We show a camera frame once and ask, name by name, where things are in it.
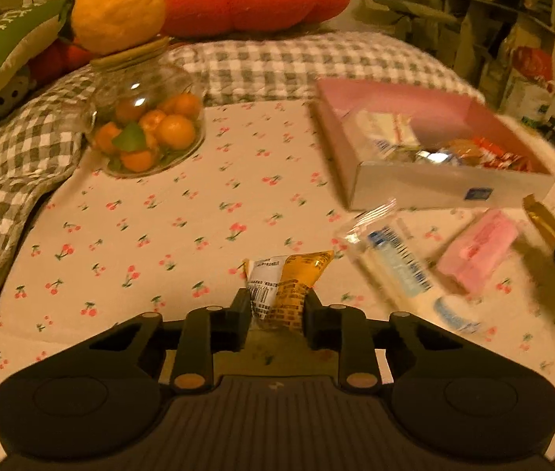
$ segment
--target glass jar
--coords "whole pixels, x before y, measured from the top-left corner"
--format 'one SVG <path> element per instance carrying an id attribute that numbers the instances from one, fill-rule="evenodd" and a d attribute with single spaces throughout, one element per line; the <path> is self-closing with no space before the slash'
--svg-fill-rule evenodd
<path id="1" fill-rule="evenodd" d="M 115 177 L 181 163 L 205 138 L 201 87 L 165 55 L 168 37 L 90 62 L 95 90 L 80 120 Z"/>

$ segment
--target barcode label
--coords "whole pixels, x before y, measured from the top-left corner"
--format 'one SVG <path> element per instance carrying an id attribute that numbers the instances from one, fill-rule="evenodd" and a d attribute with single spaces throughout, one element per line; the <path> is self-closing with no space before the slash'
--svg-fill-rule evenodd
<path id="1" fill-rule="evenodd" d="M 273 289 L 268 287 L 252 287 L 249 289 L 252 305 L 254 311 L 260 318 L 264 318 L 269 313 L 269 306 L 267 305 L 267 296 Z"/>
<path id="2" fill-rule="evenodd" d="M 419 262 L 393 229 L 385 226 L 378 232 L 370 233 L 368 237 L 374 248 L 384 256 L 387 265 L 396 274 L 409 297 L 430 290 L 432 285 Z"/>

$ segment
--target pink package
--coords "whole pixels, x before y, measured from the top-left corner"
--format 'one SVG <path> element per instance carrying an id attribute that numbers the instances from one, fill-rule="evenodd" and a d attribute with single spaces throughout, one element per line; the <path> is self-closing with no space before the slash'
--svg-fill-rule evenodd
<path id="1" fill-rule="evenodd" d="M 437 270 L 454 278 L 470 294 L 480 294 L 517 237 L 515 223 L 497 209 L 454 239 L 437 263 Z"/>

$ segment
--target orange snack packet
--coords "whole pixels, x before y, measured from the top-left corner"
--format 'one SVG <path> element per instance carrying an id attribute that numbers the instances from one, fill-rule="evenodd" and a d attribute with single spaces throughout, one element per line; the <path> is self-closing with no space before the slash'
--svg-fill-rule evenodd
<path id="1" fill-rule="evenodd" d="M 304 298 L 333 258 L 330 250 L 245 262 L 252 311 L 260 326 L 301 331 Z"/>

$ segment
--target pink box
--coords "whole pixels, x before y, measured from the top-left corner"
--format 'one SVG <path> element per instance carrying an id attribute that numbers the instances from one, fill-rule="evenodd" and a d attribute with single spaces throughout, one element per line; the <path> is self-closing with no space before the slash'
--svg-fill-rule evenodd
<path id="1" fill-rule="evenodd" d="M 371 210 L 391 198 L 399 208 L 521 207 L 530 195 L 542 200 L 554 176 L 515 133 L 488 108 L 458 94 L 409 84 L 323 78 L 313 103 L 332 149 L 348 209 Z M 413 164 L 380 160 L 370 140 L 343 119 L 354 108 L 412 116 L 426 147 L 453 138 L 485 137 L 530 160 L 533 173 L 470 166 Z"/>

